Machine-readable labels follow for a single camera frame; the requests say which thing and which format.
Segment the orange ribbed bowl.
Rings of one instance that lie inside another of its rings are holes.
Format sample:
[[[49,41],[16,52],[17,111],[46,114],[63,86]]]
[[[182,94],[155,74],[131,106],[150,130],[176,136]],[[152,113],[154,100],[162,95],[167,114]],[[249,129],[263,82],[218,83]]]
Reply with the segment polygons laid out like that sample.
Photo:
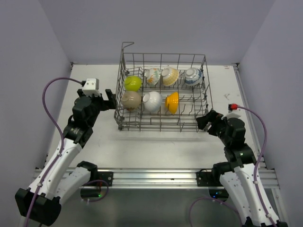
[[[178,92],[174,92],[165,99],[165,107],[171,114],[175,114],[178,110],[179,96]]]

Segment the white blue patterned bowl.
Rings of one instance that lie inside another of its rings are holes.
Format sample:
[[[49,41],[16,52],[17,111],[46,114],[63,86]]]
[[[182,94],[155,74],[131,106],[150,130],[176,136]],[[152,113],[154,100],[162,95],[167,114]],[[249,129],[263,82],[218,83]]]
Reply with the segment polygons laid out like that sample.
[[[203,73],[200,69],[189,68],[184,73],[184,81],[187,86],[195,86],[203,80]]]

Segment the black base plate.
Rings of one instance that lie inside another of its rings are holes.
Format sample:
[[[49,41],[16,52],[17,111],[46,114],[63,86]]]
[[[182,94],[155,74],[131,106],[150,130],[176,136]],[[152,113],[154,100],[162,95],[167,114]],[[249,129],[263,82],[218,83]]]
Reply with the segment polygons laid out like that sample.
[[[196,172],[198,187],[224,187],[220,181],[220,172],[215,169],[200,169]]]
[[[98,187],[98,188],[101,188],[101,187],[106,187],[106,184],[104,182],[106,182],[108,184],[109,187],[112,186],[112,182],[113,182],[113,175],[114,173],[111,172],[111,171],[99,171],[98,169],[92,169],[92,170],[89,170],[89,181],[86,182],[83,186],[95,186],[95,187]],[[104,182],[92,182],[94,180],[102,180]]]

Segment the white ribbed bowl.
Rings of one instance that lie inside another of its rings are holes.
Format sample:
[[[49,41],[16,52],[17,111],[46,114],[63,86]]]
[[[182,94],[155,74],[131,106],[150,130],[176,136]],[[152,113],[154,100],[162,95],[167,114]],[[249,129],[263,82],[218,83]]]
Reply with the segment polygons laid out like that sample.
[[[150,113],[157,112],[162,103],[162,95],[159,92],[151,91],[143,96],[144,110]]]

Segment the beige bowl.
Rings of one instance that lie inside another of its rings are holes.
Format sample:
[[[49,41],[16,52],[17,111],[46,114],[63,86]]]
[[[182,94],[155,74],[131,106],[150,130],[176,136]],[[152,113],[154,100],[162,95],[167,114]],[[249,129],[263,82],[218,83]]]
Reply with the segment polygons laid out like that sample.
[[[121,103],[126,110],[133,111],[139,107],[141,99],[141,95],[138,92],[126,91],[121,98]]]

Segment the white floral leaf bowl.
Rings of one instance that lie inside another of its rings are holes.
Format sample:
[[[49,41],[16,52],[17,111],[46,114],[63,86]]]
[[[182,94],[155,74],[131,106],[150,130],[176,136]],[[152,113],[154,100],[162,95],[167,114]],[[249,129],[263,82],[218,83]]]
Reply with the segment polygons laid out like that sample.
[[[153,87],[160,81],[161,70],[159,68],[150,68],[144,72],[146,83],[148,86]]]

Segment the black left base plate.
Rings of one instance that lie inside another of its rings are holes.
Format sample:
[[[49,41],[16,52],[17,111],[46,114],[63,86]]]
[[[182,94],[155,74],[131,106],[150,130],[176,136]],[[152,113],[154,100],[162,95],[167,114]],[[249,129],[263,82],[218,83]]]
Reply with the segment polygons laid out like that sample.
[[[98,188],[101,188],[101,187],[106,187],[106,184],[104,182],[106,182],[108,184],[109,187],[112,186],[112,182],[113,182],[113,175],[114,173],[111,172],[111,171],[99,171],[98,169],[92,169],[92,170],[89,170],[89,181],[86,182],[83,186],[95,186],[95,187],[98,187]],[[102,180],[104,182],[92,182],[94,180]]]

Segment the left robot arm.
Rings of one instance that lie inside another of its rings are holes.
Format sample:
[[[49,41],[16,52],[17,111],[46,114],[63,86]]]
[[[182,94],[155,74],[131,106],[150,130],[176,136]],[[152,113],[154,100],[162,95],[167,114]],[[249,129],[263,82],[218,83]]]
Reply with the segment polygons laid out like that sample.
[[[63,130],[56,152],[50,158],[39,176],[27,189],[18,189],[15,200],[21,216],[36,221],[40,225],[51,226],[59,217],[63,204],[81,187],[95,185],[109,186],[99,177],[97,165],[81,161],[77,167],[64,177],[69,165],[82,151],[93,133],[93,126],[101,111],[116,108],[116,96],[106,89],[107,100],[102,95],[77,91],[72,115]]]

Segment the aluminium mounting rail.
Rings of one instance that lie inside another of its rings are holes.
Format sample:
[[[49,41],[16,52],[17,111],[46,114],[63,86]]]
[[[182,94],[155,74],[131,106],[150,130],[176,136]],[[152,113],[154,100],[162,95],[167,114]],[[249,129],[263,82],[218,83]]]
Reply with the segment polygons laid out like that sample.
[[[113,189],[223,189],[214,183],[198,183],[198,169],[99,168]]]

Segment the white yellow dotted bowl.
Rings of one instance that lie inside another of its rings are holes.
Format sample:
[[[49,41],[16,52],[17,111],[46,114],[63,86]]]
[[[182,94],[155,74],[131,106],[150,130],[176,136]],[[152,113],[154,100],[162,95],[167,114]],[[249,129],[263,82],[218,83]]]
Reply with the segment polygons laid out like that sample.
[[[163,85],[168,87],[173,85],[178,80],[179,71],[175,68],[167,67],[162,70],[161,76]]]

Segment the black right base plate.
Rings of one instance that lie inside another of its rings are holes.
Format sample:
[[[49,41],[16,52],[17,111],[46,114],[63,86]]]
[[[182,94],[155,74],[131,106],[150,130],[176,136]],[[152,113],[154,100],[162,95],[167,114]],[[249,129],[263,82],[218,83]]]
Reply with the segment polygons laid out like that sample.
[[[215,169],[200,169],[196,172],[198,187],[224,187],[220,181],[220,172]]]

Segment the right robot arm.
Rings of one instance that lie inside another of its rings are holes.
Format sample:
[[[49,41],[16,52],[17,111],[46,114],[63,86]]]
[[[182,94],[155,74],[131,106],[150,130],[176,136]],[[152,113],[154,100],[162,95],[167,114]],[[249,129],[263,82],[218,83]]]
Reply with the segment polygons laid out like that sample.
[[[196,119],[224,145],[226,162],[213,165],[211,180],[222,185],[234,204],[242,227],[286,227],[271,205],[258,171],[258,160],[245,142],[245,123],[236,113],[223,115],[214,110]]]

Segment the lime green bowl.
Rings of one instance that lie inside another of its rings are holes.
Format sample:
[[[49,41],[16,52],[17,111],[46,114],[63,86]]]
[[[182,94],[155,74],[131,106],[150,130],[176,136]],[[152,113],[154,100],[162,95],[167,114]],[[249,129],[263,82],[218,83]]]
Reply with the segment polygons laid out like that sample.
[[[125,79],[124,85],[125,85],[126,91],[137,92],[142,85],[142,80],[138,76],[134,76],[134,75],[128,76]]]

